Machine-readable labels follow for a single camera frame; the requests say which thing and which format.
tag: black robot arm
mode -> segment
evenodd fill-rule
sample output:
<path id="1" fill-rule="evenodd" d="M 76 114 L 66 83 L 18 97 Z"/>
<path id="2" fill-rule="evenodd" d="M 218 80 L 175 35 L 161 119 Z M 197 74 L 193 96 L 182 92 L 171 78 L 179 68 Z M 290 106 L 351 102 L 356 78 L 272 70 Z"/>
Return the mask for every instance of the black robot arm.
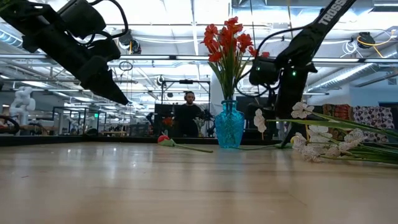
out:
<path id="1" fill-rule="evenodd" d="M 254 59 L 249 77 L 253 85 L 264 85 L 269 88 L 280 81 L 275 103 L 277 117 L 288 118 L 293 105 L 301 100 L 308 73 L 317 72 L 312 63 L 313 57 L 326 35 L 355 1 L 332 0 L 322 9 L 315 21 L 303 27 L 289 46 L 275 59 L 263 57 Z"/>
<path id="2" fill-rule="evenodd" d="M 94 94 L 121 104 L 128 104 L 127 98 L 113 81 L 112 71 L 107 63 L 120 58 L 121 54 L 113 38 L 128 31 L 128 23 L 121 6 L 125 29 L 121 34 L 111 36 L 103 31 L 105 21 L 93 5 L 86 0 L 70 0 L 58 12 L 50 5 L 28 0 L 0 1 L 0 17 L 24 36 L 22 46 L 33 53 L 42 49 L 74 77 L 81 86 Z M 94 41 L 94 36 L 106 37 Z M 88 43 L 80 43 L 74 37 L 84 39 L 91 35 Z"/>

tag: blue glass vase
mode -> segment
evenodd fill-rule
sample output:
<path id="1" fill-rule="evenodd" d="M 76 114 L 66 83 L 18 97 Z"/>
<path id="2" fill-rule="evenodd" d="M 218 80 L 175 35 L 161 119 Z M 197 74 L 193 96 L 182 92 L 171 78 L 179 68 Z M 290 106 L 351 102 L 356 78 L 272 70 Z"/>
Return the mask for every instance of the blue glass vase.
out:
<path id="1" fill-rule="evenodd" d="M 243 135 L 244 115 L 236 110 L 236 101 L 223 101 L 223 112 L 216 116 L 218 144 L 222 148 L 239 147 Z"/>

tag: table surface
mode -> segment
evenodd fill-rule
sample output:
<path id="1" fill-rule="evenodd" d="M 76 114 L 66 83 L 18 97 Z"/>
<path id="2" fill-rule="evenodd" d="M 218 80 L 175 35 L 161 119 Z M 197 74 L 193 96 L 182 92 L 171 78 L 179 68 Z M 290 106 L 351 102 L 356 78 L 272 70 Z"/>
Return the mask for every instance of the table surface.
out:
<path id="1" fill-rule="evenodd" d="M 197 147 L 2 147 L 0 223 L 397 223 L 394 166 Z"/>

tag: dark shirt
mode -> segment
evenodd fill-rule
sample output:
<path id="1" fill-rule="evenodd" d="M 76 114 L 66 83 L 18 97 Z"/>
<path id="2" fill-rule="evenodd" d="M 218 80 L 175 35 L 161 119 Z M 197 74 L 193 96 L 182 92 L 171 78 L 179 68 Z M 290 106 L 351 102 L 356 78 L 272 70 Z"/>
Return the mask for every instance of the dark shirt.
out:
<path id="1" fill-rule="evenodd" d="M 201 113 L 197 105 L 181 105 L 175 112 L 175 120 L 178 121 L 180 134 L 187 137 L 198 137 L 198 127 L 193 121 Z"/>

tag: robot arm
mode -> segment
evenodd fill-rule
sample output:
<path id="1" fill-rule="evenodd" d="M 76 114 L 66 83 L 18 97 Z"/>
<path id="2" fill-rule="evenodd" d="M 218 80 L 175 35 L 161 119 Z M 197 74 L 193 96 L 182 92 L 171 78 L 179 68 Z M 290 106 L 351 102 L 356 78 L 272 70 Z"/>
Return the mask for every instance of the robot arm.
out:
<path id="1" fill-rule="evenodd" d="M 104 32 L 105 21 L 93 8 L 101 1 L 70 0 L 55 12 L 48 4 L 4 0 L 0 1 L 0 17 L 24 34 L 23 48 L 31 53 L 42 49 L 81 81 L 83 88 L 126 105 L 129 101 L 113 82 L 107 62 L 120 58 L 113 38 L 126 34 L 128 23 L 121 6 L 116 0 L 109 0 L 121 11 L 125 29 L 114 36 Z M 106 39 L 93 41 L 96 34 Z M 91 36 L 88 43 L 80 43 L 74 38 L 88 36 Z"/>
<path id="2" fill-rule="evenodd" d="M 317 72 L 312 58 L 329 31 L 355 1 L 332 0 L 315 21 L 305 26 L 292 39 L 289 46 L 276 59 L 263 57 L 254 59 L 249 77 L 251 84 L 270 87 L 278 81 L 280 83 L 275 103 L 277 117 L 288 118 L 293 105 L 301 101 L 308 73 Z"/>

